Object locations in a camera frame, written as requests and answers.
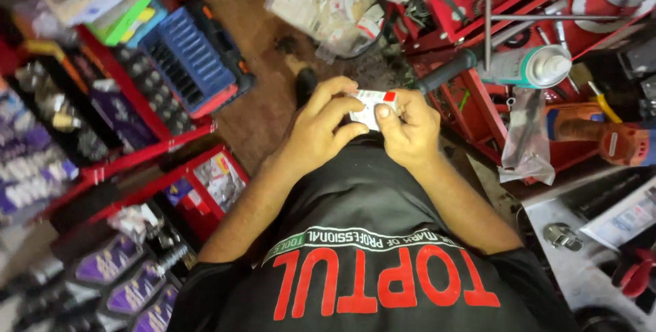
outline black t-shirt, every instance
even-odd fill
[[[299,181],[256,267],[198,264],[168,331],[578,330],[529,251],[475,255],[369,143]]]

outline spray can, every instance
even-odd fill
[[[484,83],[550,88],[568,76],[571,66],[570,52],[553,44],[495,53],[489,72],[485,72],[482,61],[476,71]]]

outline small box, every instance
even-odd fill
[[[369,130],[380,131],[378,123],[376,122],[376,113],[374,107],[378,104],[387,104],[396,111],[396,93],[390,91],[371,91],[371,90],[358,90],[357,93],[351,93],[351,96],[362,101],[365,105],[363,111],[349,112],[351,121],[360,122],[369,127]]]

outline black rubber grip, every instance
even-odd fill
[[[417,82],[417,88],[422,94],[430,93],[443,83],[459,75],[460,72],[476,67],[478,58],[470,49],[458,51],[451,60],[435,68]]]

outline person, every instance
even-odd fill
[[[199,253],[168,332],[578,331],[537,259],[439,153],[439,113],[393,90],[398,115],[375,108],[381,132],[340,126],[364,108],[345,96],[356,89],[316,87]]]

